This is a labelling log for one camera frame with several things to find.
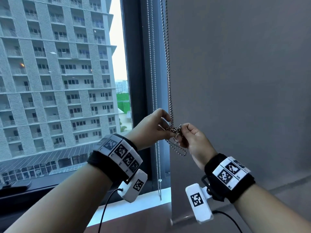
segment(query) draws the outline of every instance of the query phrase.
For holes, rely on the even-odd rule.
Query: forearm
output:
[[[234,206],[254,233],[311,232],[310,222],[256,184]]]
[[[33,205],[6,233],[83,232],[111,185],[101,170],[86,164]]]

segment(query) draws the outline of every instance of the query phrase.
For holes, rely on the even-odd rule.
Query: person's left hand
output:
[[[169,114],[163,109],[157,109],[145,117],[125,137],[132,141],[138,150],[148,148],[159,140],[175,136],[173,132],[165,131],[169,127],[166,121],[171,121]]]

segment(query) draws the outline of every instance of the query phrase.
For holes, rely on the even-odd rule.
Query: building facade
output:
[[[121,82],[116,82],[116,92],[117,93],[128,93],[127,80]]]
[[[111,0],[0,2],[0,161],[120,132]]]

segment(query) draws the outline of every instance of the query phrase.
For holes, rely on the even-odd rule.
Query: metal roof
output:
[[[95,143],[0,162],[0,173],[93,152]]]

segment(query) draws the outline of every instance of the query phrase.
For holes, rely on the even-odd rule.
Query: white sky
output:
[[[127,80],[120,0],[111,1],[109,13],[114,15],[109,33],[110,43],[117,46],[112,55],[115,81]]]

